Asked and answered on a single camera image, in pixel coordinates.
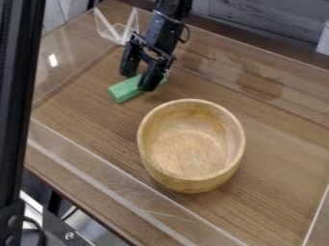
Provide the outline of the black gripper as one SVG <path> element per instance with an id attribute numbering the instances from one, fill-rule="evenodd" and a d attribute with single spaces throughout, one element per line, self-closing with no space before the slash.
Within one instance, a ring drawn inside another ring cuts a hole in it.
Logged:
<path id="1" fill-rule="evenodd" d="M 161 82 L 165 69 L 171 67 L 175 59 L 173 50 L 180 41 L 183 28 L 180 17 L 173 18 L 155 11 L 145 34 L 132 32 L 124 46 L 119 71 L 121 76 L 133 77 L 139 62 L 147 64 L 147 70 L 137 84 L 139 90 L 151 92 Z"/>

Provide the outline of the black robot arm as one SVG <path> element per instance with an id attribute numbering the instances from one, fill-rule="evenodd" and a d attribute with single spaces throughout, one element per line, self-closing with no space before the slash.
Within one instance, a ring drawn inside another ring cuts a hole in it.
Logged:
<path id="1" fill-rule="evenodd" d="M 141 91 L 153 91 L 167 76 L 177 42 L 185 43 L 180 35 L 191 5 L 192 0 L 156 0 L 145 34 L 141 36 L 133 31 L 125 42 L 119 71 L 131 78 L 137 73 L 140 62 L 148 64 L 137 83 Z"/>

